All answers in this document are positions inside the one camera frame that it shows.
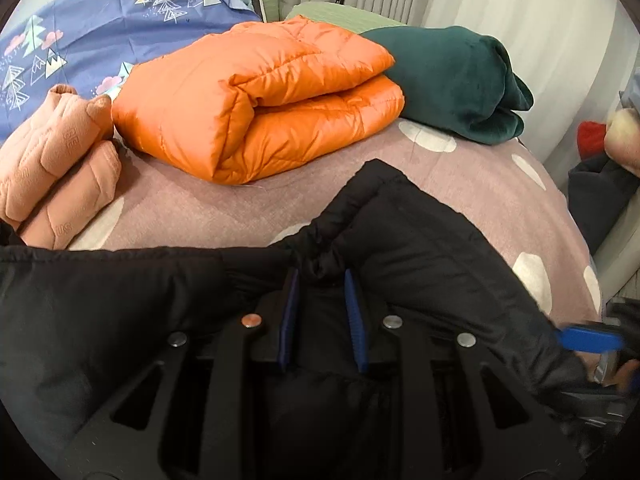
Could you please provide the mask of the person's right hand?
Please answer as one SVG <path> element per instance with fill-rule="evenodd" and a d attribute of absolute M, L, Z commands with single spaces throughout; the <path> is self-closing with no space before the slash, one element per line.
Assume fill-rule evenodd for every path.
<path fill-rule="evenodd" d="M 639 373 L 639 361 L 630 359 L 622 365 L 617 363 L 616 356 L 605 353 L 600 357 L 593 381 L 605 387 L 614 387 L 619 393 L 628 393 L 632 389 L 634 378 Z"/>

